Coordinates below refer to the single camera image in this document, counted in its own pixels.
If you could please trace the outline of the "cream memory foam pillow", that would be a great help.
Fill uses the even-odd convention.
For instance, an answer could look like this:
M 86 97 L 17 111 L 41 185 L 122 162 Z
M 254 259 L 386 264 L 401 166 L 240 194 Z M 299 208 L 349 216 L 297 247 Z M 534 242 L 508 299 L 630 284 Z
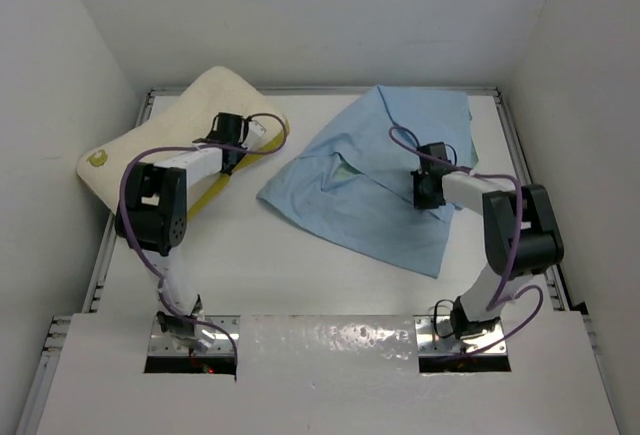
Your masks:
M 233 71 L 216 66 L 200 75 L 168 108 L 120 137 L 89 150 L 76 164 L 78 177 L 115 212 L 125 167 L 142 151 L 188 146 L 211 130 L 219 112 L 258 115 L 266 128 L 258 151 L 271 150 L 289 132 L 286 116 Z

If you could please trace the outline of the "light blue pillowcase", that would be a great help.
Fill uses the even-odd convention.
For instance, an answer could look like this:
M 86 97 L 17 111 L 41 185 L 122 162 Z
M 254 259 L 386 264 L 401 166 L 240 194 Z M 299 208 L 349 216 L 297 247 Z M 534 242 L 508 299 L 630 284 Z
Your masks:
M 464 92 L 376 86 L 333 118 L 257 198 L 293 225 L 376 260 L 436 278 L 454 207 L 413 206 L 419 143 L 477 162 Z

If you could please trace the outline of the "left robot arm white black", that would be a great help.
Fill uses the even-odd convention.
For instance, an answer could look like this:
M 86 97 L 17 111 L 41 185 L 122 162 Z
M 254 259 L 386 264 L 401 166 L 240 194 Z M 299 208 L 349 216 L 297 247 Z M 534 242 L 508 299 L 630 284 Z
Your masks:
M 266 129 L 250 117 L 214 116 L 209 133 L 188 147 L 150 149 L 125 169 L 116 231 L 151 274 L 165 335 L 190 352 L 204 353 L 216 340 L 200 295 L 187 274 L 180 245 L 187 229 L 189 190 L 210 176 L 229 175 Z

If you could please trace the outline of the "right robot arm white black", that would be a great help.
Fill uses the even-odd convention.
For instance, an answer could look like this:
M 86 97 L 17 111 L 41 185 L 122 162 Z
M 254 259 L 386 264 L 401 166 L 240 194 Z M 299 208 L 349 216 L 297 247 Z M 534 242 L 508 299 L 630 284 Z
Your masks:
M 519 298 L 533 276 L 564 257 L 564 245 L 547 190 L 506 175 L 483 175 L 453 164 L 443 142 L 417 149 L 411 173 L 416 209 L 447 204 L 482 217 L 486 265 L 452 305 L 449 324 L 461 339 L 493 328 L 504 306 Z

